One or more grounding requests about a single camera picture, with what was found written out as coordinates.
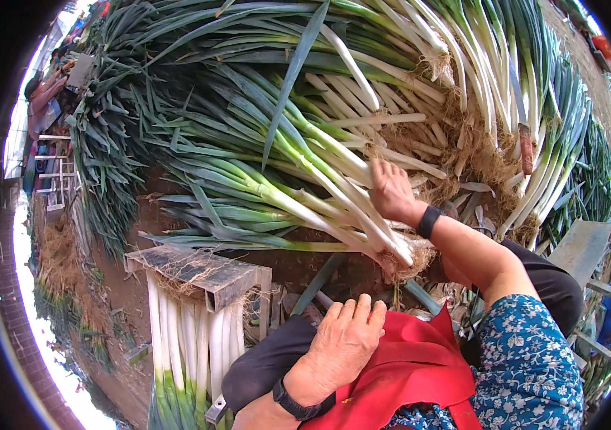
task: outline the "left hand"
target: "left hand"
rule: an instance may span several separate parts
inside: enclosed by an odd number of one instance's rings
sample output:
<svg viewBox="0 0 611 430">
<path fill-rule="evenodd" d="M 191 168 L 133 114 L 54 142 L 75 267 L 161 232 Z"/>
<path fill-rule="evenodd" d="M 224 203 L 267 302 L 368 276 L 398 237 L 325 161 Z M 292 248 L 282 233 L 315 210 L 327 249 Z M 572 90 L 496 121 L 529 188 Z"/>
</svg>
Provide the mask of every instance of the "left hand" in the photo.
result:
<svg viewBox="0 0 611 430">
<path fill-rule="evenodd" d="M 334 303 L 310 344 L 284 377 L 284 387 L 302 406 L 317 405 L 341 387 L 352 383 L 379 345 L 387 306 L 367 294 L 345 305 Z"/>
</svg>

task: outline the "hand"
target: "hand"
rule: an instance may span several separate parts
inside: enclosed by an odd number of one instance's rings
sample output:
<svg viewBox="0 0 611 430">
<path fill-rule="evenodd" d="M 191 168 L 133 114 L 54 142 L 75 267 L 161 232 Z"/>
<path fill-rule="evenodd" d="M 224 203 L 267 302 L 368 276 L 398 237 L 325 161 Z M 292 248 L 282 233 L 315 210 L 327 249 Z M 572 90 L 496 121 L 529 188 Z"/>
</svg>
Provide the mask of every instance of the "hand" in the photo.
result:
<svg viewBox="0 0 611 430">
<path fill-rule="evenodd" d="M 420 223 L 428 205 L 415 199 L 405 170 L 375 158 L 372 160 L 372 182 L 372 204 L 382 217 L 413 228 Z"/>
<path fill-rule="evenodd" d="M 318 405 L 330 394 L 352 383 L 377 349 L 387 306 L 367 294 L 334 303 L 320 323 L 310 351 L 284 377 L 284 387 L 301 406 Z"/>
<path fill-rule="evenodd" d="M 71 69 L 74 64 L 76 64 L 76 60 L 69 60 L 67 64 L 62 66 L 62 72 L 66 72 L 67 70 Z"/>
</svg>

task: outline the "red apron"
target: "red apron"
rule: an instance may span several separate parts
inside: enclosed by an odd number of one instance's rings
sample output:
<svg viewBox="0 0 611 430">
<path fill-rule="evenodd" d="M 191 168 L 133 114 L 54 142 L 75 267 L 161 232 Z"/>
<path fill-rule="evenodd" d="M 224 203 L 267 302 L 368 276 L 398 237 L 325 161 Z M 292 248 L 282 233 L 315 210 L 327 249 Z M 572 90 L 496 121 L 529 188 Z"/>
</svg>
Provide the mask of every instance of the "red apron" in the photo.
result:
<svg viewBox="0 0 611 430">
<path fill-rule="evenodd" d="M 417 402 L 448 408 L 460 430 L 482 430 L 468 400 L 473 373 L 453 336 L 446 305 L 431 322 L 387 312 L 386 334 L 358 379 L 336 391 L 325 415 L 304 430 L 379 430 L 396 410 Z"/>
</svg>

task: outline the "black watch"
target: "black watch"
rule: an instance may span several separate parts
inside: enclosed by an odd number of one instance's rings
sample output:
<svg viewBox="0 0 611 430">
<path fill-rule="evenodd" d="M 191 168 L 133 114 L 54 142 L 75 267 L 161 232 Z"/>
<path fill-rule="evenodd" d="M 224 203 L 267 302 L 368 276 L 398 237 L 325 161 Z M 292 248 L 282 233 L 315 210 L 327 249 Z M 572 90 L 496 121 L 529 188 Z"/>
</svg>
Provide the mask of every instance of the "black watch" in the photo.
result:
<svg viewBox="0 0 611 430">
<path fill-rule="evenodd" d="M 432 235 L 434 223 L 437 222 L 440 215 L 443 215 L 443 212 L 437 206 L 427 206 L 420 224 L 417 226 L 416 233 L 425 239 L 429 239 Z"/>
<path fill-rule="evenodd" d="M 314 418 L 322 407 L 322 405 L 303 407 L 296 403 L 296 401 L 289 396 L 289 393 L 286 392 L 283 377 L 279 378 L 279 381 L 276 381 L 275 387 L 272 388 L 272 396 L 275 399 L 275 402 L 280 404 L 281 407 L 286 410 L 286 412 L 293 415 L 293 417 L 295 417 L 298 421 L 305 421 L 309 420 L 310 418 Z"/>
</svg>

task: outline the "sky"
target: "sky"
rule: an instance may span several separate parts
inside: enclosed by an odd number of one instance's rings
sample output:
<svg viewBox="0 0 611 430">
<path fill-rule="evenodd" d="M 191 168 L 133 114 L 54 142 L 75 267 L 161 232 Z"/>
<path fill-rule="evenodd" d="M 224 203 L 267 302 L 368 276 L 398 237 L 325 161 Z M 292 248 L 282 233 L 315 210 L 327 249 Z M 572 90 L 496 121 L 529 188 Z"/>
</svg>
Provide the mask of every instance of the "sky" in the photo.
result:
<svg viewBox="0 0 611 430">
<path fill-rule="evenodd" d="M 38 318 L 33 295 L 34 278 L 31 271 L 24 265 L 31 256 L 31 238 L 28 236 L 26 228 L 21 224 L 26 220 L 27 215 L 28 202 L 26 194 L 21 192 L 18 207 L 14 214 L 14 261 L 16 262 L 16 274 L 18 276 L 21 296 L 23 297 L 23 305 L 26 308 L 26 316 L 31 325 L 35 343 L 38 344 L 40 355 L 43 356 L 45 366 L 47 366 L 48 372 L 52 375 L 55 385 L 81 424 L 88 430 L 115 430 L 116 425 L 114 421 L 105 417 L 99 409 L 93 406 L 88 391 L 81 390 L 78 393 L 76 392 L 76 387 L 79 384 L 78 377 L 74 374 L 69 375 L 69 372 L 55 363 L 55 358 L 60 363 L 63 363 L 64 357 L 47 346 L 47 342 L 54 342 L 55 337 L 50 330 L 49 322 Z"/>
</svg>

